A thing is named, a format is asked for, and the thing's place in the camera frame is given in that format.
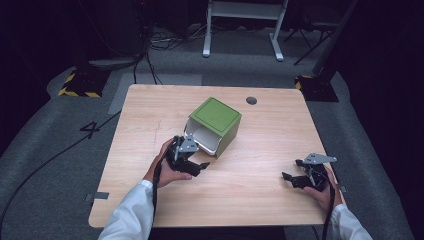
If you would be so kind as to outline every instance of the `green cube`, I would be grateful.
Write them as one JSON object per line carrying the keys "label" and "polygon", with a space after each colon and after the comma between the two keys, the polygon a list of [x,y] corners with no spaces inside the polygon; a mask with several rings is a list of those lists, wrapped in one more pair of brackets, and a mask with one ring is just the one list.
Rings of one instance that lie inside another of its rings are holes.
{"label": "green cube", "polygon": [[210,97],[187,120],[185,134],[193,134],[200,148],[218,158],[236,137],[241,114]]}

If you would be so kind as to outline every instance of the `lab coat sleeve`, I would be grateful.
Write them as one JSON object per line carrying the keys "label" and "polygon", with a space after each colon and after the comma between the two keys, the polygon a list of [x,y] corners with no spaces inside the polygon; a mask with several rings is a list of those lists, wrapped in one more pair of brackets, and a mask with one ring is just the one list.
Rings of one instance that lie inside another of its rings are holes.
{"label": "lab coat sleeve", "polygon": [[153,185],[142,180],[113,211],[99,239],[147,240],[153,223]]}
{"label": "lab coat sleeve", "polygon": [[344,204],[336,206],[331,214],[332,239],[372,239],[359,220]]}

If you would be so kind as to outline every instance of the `human hand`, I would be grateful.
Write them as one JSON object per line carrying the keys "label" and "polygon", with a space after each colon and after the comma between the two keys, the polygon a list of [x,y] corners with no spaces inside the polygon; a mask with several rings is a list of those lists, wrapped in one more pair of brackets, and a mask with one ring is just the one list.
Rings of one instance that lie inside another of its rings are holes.
{"label": "human hand", "polygon": [[[173,139],[171,138],[162,145],[162,148],[160,149],[159,154],[153,160],[152,164],[150,165],[149,170],[147,171],[147,173],[146,173],[146,175],[144,176],[143,179],[148,180],[148,181],[153,183],[153,175],[154,175],[154,172],[155,172],[156,165],[158,164],[160,159],[164,156],[164,154],[165,154],[166,150],[168,149],[169,144],[171,144],[172,140]],[[158,183],[158,188],[161,188],[161,187],[168,185],[169,183],[171,183],[173,181],[191,180],[192,176],[188,173],[173,171],[171,169],[171,167],[169,166],[168,161],[166,161],[166,159],[164,159],[164,161],[162,161],[162,171],[160,173],[159,178],[160,179],[159,179],[159,183]]]}
{"label": "human hand", "polygon": [[336,207],[339,204],[342,204],[342,197],[340,195],[340,191],[336,186],[336,181],[334,180],[334,174],[333,172],[328,169],[327,167],[325,167],[325,170],[327,171],[327,176],[328,176],[328,180],[330,182],[327,181],[326,183],[326,187],[324,188],[324,190],[322,192],[311,188],[311,187],[304,187],[303,191],[306,192],[306,194],[308,194],[309,196],[311,196],[313,199],[317,200],[319,205],[321,206],[322,209],[324,209],[324,211],[328,212],[330,209],[330,183],[333,186],[334,190],[335,190],[335,196],[334,196],[334,205],[333,208]]}

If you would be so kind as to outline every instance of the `table top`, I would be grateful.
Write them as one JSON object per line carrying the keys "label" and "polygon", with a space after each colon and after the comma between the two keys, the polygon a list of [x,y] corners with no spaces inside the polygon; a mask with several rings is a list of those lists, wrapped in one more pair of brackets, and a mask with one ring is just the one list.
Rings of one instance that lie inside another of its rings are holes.
{"label": "table top", "polygon": [[[132,85],[113,138],[89,223],[104,227],[125,194],[142,179],[162,144],[182,135],[188,116],[209,97],[242,114],[236,138],[191,181],[158,190],[155,227],[322,224],[325,213],[281,172],[304,175],[295,159],[325,154],[300,91],[173,85]],[[255,97],[250,105],[246,98]]]}

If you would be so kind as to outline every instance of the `white shelf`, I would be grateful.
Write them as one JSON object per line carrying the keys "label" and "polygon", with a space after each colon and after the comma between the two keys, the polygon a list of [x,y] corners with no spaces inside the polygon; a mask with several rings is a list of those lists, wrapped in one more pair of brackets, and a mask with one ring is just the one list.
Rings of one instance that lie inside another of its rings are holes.
{"label": "white shelf", "polygon": [[278,20],[281,4],[212,2],[212,16]]}
{"label": "white shelf", "polygon": [[270,41],[274,49],[277,61],[283,61],[284,57],[278,45],[277,37],[281,28],[281,23],[286,12],[287,1],[282,4],[261,4],[261,3],[241,3],[241,2],[220,2],[209,0],[208,17],[205,43],[203,45],[203,57],[211,54],[211,25],[214,17],[235,17],[275,20],[274,33],[270,33]]}

